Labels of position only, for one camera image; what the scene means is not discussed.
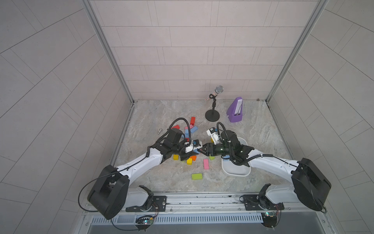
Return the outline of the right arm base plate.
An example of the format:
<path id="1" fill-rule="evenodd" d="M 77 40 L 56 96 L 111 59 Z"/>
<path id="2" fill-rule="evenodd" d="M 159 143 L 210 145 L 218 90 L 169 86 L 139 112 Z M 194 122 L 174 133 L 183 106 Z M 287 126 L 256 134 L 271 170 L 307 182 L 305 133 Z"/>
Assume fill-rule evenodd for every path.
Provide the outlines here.
<path id="1" fill-rule="evenodd" d="M 242 195 L 239 201 L 244 204 L 246 211 L 280 211 L 284 210 L 284 204 L 272 203 L 266 196 Z"/>

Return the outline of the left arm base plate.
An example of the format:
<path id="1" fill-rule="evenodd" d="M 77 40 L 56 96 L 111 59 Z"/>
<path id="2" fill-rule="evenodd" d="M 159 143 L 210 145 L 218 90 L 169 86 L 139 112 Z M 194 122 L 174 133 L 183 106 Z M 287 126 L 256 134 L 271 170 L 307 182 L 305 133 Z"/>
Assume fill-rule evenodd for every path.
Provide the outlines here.
<path id="1" fill-rule="evenodd" d="M 142 206 L 126 208 L 126 212 L 164 212 L 166 210 L 167 196 L 153 196 L 147 199 Z"/>

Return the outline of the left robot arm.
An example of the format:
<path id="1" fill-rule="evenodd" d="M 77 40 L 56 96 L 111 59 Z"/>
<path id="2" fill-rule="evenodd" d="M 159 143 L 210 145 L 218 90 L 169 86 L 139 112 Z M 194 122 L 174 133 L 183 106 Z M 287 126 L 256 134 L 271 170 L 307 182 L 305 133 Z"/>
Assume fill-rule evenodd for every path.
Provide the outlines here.
<path id="1" fill-rule="evenodd" d="M 173 155 L 187 160 L 202 148 L 200 140 L 191 139 L 191 130 L 185 135 L 172 125 L 156 142 L 146 148 L 146 153 L 133 161 L 113 167 L 106 166 L 94 183 L 87 201 L 107 220 L 114 218 L 122 209 L 137 207 L 148 211 L 153 205 L 153 192 L 140 185 L 130 185 L 148 170 L 162 164 Z"/>

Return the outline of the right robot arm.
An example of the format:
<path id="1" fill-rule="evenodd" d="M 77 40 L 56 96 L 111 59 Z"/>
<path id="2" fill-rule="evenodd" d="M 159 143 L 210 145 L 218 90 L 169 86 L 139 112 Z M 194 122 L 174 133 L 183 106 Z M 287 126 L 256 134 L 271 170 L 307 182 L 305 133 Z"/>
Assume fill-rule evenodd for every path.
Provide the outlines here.
<path id="1" fill-rule="evenodd" d="M 232 131 L 211 133 L 213 143 L 202 145 L 198 152 L 207 156 L 221 156 L 238 167 L 258 168 L 282 177 L 288 184 L 264 185 L 255 202 L 263 210 L 280 203 L 300 202 L 307 208 L 322 212 L 331 190 L 331 183 L 309 159 L 287 160 L 265 154 L 254 147 L 240 143 Z"/>

